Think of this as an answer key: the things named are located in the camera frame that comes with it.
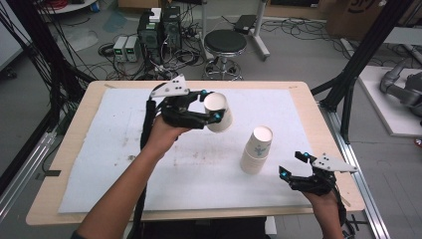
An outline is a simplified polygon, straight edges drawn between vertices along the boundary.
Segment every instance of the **human hand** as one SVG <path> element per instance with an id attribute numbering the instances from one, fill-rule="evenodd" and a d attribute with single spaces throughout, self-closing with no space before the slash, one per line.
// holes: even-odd
<path id="1" fill-rule="evenodd" d="M 322 230 L 323 238 L 343 238 L 334 192 L 331 191 L 321 196 L 309 192 L 303 192 L 303 194 L 313 206 L 314 215 Z"/>
<path id="2" fill-rule="evenodd" d="M 190 128 L 173 127 L 167 124 L 162 116 L 158 116 L 155 118 L 148 142 L 142 151 L 160 159 L 173 146 L 176 139 L 187 131 L 190 131 Z"/>

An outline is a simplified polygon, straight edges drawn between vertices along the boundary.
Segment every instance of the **power supply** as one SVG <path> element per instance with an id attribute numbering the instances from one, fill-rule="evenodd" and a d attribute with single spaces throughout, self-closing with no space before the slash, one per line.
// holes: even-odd
<path id="1" fill-rule="evenodd" d="M 165 42 L 168 50 L 182 48 L 180 7 L 167 7 L 163 9 L 162 24 L 164 25 Z"/>
<path id="2" fill-rule="evenodd" d="M 130 36 L 127 39 L 127 42 L 124 48 L 126 49 L 127 59 L 130 62 L 137 62 L 140 56 L 139 38 L 137 38 L 136 36 Z"/>
<path id="3" fill-rule="evenodd" d="M 161 22 L 150 22 L 150 12 L 145 11 L 139 19 L 137 36 L 141 46 L 141 53 L 144 60 L 151 60 L 157 65 L 162 64 L 164 31 Z"/>
<path id="4" fill-rule="evenodd" d="M 117 42 L 115 42 L 112 50 L 114 51 L 114 58 L 118 62 L 126 62 L 127 56 L 124 46 L 126 45 L 127 37 L 118 37 Z"/>

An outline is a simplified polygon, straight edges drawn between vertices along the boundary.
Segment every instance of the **paper cup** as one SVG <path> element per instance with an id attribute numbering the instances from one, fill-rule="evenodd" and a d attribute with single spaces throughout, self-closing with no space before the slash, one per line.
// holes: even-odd
<path id="1" fill-rule="evenodd" d="M 246 150 L 243 150 L 240 167 L 248 174 L 257 174 L 261 171 L 267 158 L 256 158 L 251 156 Z"/>
<path id="2" fill-rule="evenodd" d="M 270 152 L 273 132 L 267 126 L 257 126 L 246 143 L 245 150 L 255 158 L 264 158 Z"/>
<path id="3" fill-rule="evenodd" d="M 222 132 L 233 123 L 232 112 L 230 111 L 226 97 L 220 93 L 212 93 L 204 100 L 205 112 L 219 111 L 224 109 L 224 116 L 220 122 L 207 124 L 208 129 L 213 132 Z"/>

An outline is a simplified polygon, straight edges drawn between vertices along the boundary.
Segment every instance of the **wooden table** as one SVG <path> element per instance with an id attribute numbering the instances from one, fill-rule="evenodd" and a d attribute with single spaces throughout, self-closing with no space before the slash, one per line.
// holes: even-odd
<path id="1" fill-rule="evenodd" d="M 73 163 L 82 148 L 84 138 L 96 115 L 106 89 L 152 89 L 159 82 L 94 82 L 88 90 L 63 139 L 50 170 L 61 170 L 58 177 L 46 177 L 28 213 L 29 225 L 80 223 L 86 213 L 58 213 Z M 302 82 L 200 82 L 189 81 L 191 89 L 280 89 L 289 90 L 314 155 L 328 152 L 342 158 L 336 143 L 317 107 L 310 89 Z M 336 173 L 337 185 L 347 211 L 364 209 L 362 197 L 349 173 Z M 237 208 L 218 210 L 151 211 L 143 213 L 143 220 L 269 216 L 312 213 L 311 208 Z"/>

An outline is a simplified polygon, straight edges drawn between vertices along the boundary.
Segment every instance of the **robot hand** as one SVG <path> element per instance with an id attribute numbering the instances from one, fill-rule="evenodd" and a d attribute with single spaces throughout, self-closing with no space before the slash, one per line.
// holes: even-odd
<path id="1" fill-rule="evenodd" d="M 291 172 L 279 166 L 280 179 L 287 182 L 292 190 L 301 192 L 309 192 L 318 196 L 325 195 L 331 191 L 334 192 L 338 204 L 338 217 L 340 225 L 345 222 L 346 210 L 341 202 L 340 192 L 335 185 L 335 171 L 356 172 L 357 168 L 353 167 L 339 159 L 323 154 L 320 158 L 316 158 L 307 152 L 301 153 L 296 151 L 295 158 L 307 163 L 308 161 L 313 167 L 313 175 L 309 177 L 293 176 Z"/>
<path id="2" fill-rule="evenodd" d="M 204 102 L 205 98 L 212 92 L 205 90 L 199 92 L 190 92 L 186 88 L 186 82 L 183 75 L 180 75 L 167 84 L 160 86 L 151 93 L 152 98 L 165 97 L 158 105 L 157 110 L 165 122 L 172 126 L 204 128 L 209 123 L 220 122 L 224 116 L 224 109 L 211 111 L 209 113 L 190 112 L 189 106 L 193 102 Z"/>

